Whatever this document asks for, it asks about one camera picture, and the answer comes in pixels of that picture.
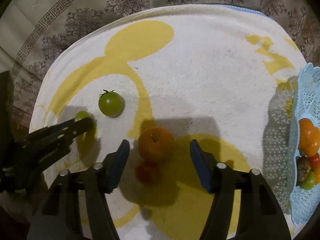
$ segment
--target metal screw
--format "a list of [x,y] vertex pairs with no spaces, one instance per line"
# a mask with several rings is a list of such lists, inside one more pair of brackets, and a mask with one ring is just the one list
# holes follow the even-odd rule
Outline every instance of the metal screw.
[[93,165],[93,168],[95,170],[100,170],[103,167],[102,163],[96,163],[95,165]]
[[225,163],[217,163],[217,167],[219,169],[225,169],[227,167],[227,165]]
[[259,175],[260,174],[260,171],[258,169],[252,169],[251,172],[254,174],[254,175]]
[[62,170],[62,171],[60,171],[60,173],[59,173],[60,176],[66,176],[66,175],[68,175],[68,174],[69,174],[69,171],[68,171],[68,170]]

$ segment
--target red tomato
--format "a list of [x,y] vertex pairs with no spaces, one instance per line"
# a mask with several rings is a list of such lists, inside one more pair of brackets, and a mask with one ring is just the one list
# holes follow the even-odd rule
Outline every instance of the red tomato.
[[159,181],[160,170],[156,163],[143,161],[135,169],[135,175],[139,182],[143,184],[154,184]]
[[316,169],[319,167],[320,164],[320,156],[318,153],[316,153],[316,155],[313,155],[312,157],[308,158],[309,161],[309,165],[311,167],[311,169]]

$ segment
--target greek key border pattern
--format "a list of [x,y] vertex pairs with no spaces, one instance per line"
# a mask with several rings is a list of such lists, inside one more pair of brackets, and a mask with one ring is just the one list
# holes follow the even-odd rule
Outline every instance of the greek key border pattern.
[[47,27],[60,15],[64,12],[74,0],[59,0],[52,8],[41,18],[39,23],[35,26],[35,29],[27,38],[27,40],[22,45],[21,49],[17,53],[15,62],[11,71],[11,79],[14,81],[17,77],[22,64],[27,58],[28,54],[32,50],[36,41],[44,33]]

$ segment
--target blue plastic basket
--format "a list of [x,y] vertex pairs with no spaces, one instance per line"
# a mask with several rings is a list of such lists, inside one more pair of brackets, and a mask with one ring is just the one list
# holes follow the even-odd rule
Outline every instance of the blue plastic basket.
[[296,157],[300,156],[299,120],[308,118],[314,126],[320,128],[320,67],[314,67],[312,63],[308,63],[301,69],[295,98],[288,146],[288,190],[291,192],[291,218],[296,226],[299,223],[306,223],[320,202],[320,184],[311,190],[303,190],[295,186],[297,184]]

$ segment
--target tomato stem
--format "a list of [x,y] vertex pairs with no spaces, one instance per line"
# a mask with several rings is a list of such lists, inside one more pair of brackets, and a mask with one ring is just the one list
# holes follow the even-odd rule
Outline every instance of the tomato stem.
[[158,140],[158,137],[154,137],[153,134],[151,134],[150,137],[152,138],[152,140],[153,140],[154,142],[156,142],[156,141]]
[[111,93],[111,92],[113,92],[114,90],[108,91],[108,90],[103,89],[103,91],[104,91],[104,93],[100,94],[99,97],[102,97],[104,94]]

